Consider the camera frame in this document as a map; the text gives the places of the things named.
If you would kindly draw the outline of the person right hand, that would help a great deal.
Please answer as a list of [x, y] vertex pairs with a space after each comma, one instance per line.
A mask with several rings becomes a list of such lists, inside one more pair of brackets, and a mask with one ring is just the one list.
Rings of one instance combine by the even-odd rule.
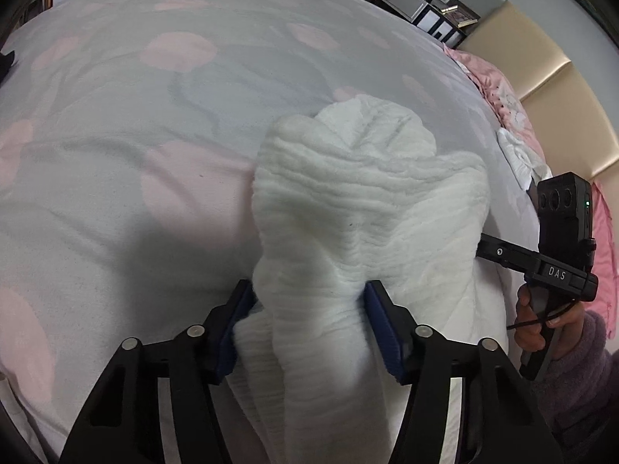
[[[517, 292], [516, 322], [529, 322], [535, 319], [536, 314], [531, 308], [531, 294], [529, 287], [523, 285]], [[558, 360], [569, 354], [580, 342], [583, 326], [585, 325], [585, 307], [581, 302], [575, 304], [563, 315], [554, 317], [545, 323], [548, 329], [557, 330], [558, 340], [554, 349], [553, 359]], [[515, 330], [514, 338], [517, 346], [525, 352], [541, 351], [545, 346], [545, 339], [541, 335], [542, 325], [536, 324], [519, 327]]]

